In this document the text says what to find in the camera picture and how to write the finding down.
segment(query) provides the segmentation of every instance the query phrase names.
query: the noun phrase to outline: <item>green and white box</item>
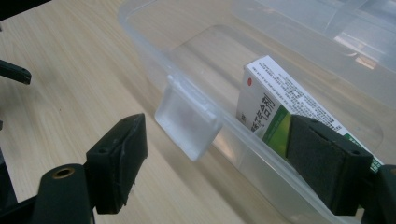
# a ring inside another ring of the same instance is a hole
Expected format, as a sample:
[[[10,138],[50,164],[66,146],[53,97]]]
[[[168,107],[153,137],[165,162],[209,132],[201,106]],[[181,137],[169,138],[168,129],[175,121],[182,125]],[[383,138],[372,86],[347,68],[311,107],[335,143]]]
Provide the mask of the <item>green and white box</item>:
[[[281,157],[286,158],[291,114],[316,119],[367,150],[270,56],[246,65],[242,85],[237,118]],[[376,172],[380,165],[375,158],[371,168]]]

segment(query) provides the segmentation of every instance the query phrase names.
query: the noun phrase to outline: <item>wooden table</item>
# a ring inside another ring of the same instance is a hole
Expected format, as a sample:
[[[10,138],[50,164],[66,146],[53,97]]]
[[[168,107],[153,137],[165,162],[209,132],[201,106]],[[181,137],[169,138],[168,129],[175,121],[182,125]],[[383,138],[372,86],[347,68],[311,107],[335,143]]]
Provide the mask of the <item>wooden table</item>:
[[[286,223],[214,148],[192,162],[157,125],[161,95],[117,22],[120,4],[53,0],[1,22],[0,59],[33,74],[30,86],[0,77],[0,146],[18,200],[48,170],[85,162],[118,120],[145,113],[148,159],[127,206],[97,223]]]

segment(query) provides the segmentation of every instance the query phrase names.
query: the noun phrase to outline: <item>plastic container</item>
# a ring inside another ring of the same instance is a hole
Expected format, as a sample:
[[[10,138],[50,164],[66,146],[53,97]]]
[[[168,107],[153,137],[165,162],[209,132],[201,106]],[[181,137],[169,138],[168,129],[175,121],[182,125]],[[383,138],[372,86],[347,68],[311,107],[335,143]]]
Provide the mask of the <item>plastic container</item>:
[[[213,145],[293,223],[336,217],[236,118],[244,65],[270,55],[386,163],[396,163],[392,1],[130,0],[119,20],[155,86],[156,120],[192,159]]]

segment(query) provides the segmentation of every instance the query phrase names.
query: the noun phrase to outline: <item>clear plastic box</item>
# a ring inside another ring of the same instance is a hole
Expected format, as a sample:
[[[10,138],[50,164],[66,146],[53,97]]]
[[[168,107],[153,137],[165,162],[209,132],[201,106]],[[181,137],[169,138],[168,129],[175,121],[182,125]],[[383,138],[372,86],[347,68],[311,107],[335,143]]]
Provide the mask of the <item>clear plastic box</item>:
[[[236,118],[244,65],[270,55],[385,163],[396,163],[396,4],[130,0],[119,20],[163,91],[156,120],[192,159],[213,145],[293,223],[336,217]]]

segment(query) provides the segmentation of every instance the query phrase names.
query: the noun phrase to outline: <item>table top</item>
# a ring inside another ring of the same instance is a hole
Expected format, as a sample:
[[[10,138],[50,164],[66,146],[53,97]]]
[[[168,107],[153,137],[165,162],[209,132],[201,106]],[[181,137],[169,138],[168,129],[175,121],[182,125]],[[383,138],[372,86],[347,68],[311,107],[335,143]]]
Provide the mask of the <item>table top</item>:
[[[214,148],[197,162],[154,120],[161,94],[117,22],[121,0],[54,0],[1,22],[0,59],[32,83],[0,78],[0,147],[20,201],[41,176],[85,153],[118,120],[146,114],[148,158],[128,204],[96,223],[287,223]]]

